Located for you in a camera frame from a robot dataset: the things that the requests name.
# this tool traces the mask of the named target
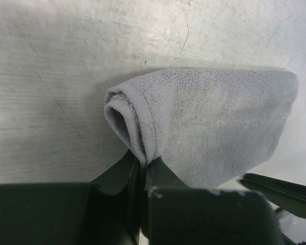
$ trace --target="microfiber cloth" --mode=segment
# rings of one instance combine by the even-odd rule
[[[164,69],[109,88],[105,117],[142,166],[210,188],[272,156],[297,91],[288,71]]]

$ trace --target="rolled towel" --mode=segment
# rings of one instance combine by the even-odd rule
[[[109,88],[105,117],[143,166],[214,187],[272,156],[297,91],[288,71],[164,69]]]

